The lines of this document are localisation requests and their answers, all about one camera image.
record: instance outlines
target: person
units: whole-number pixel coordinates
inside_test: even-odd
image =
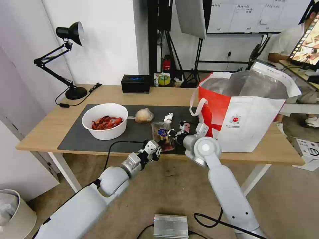
[[[277,35],[276,39],[273,42],[273,45],[269,51],[268,60],[273,63],[278,63],[280,60],[288,60],[290,54],[295,49],[297,43],[299,42],[300,38],[304,35],[305,31],[310,26],[313,19],[319,12],[319,2],[315,3],[306,20],[292,28],[289,28],[280,34]],[[314,91],[313,89],[302,89],[302,95],[299,97],[292,97],[287,99],[287,103],[295,103],[297,100],[301,104],[316,104],[317,98],[319,97],[318,92]],[[282,120],[284,115],[289,116],[290,114],[278,114],[274,119],[277,127],[280,131],[284,133]],[[319,128],[319,118],[316,114],[307,114],[307,119],[305,121],[308,127],[312,128]]]

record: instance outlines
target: person's arm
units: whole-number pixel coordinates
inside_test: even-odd
[[[288,60],[288,56],[280,55],[279,53],[269,53],[268,60],[274,63],[278,63],[280,60]]]

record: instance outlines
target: whiteboard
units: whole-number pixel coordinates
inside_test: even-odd
[[[208,33],[281,32],[299,24],[310,0],[213,0]]]

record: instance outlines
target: white box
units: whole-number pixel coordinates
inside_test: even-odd
[[[293,165],[294,167],[309,171],[314,171],[319,167],[319,146],[317,143],[303,139],[294,139],[292,145],[306,162],[302,166]]]

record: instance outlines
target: white sneaker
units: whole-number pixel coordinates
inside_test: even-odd
[[[319,118],[318,117],[308,118],[306,119],[306,124],[312,128],[319,128]]]
[[[285,134],[285,131],[283,130],[283,123],[281,122],[275,122],[277,128],[280,130],[280,132],[287,138],[288,136]]]

